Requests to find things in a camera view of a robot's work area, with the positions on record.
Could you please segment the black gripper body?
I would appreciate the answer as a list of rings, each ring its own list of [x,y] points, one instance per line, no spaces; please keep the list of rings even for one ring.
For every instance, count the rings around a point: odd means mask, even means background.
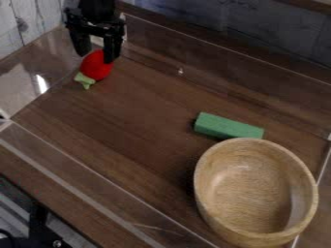
[[[119,37],[124,32],[124,20],[115,12],[115,0],[79,0],[64,8],[64,25],[73,38]]]

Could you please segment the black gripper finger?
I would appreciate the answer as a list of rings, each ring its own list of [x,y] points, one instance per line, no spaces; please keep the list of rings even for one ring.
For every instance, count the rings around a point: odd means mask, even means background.
[[[92,50],[91,37],[88,34],[71,29],[69,38],[72,40],[73,48],[79,56],[85,56]]]
[[[113,60],[120,55],[123,44],[123,35],[117,34],[107,34],[103,37],[103,61],[105,64],[113,62]]]

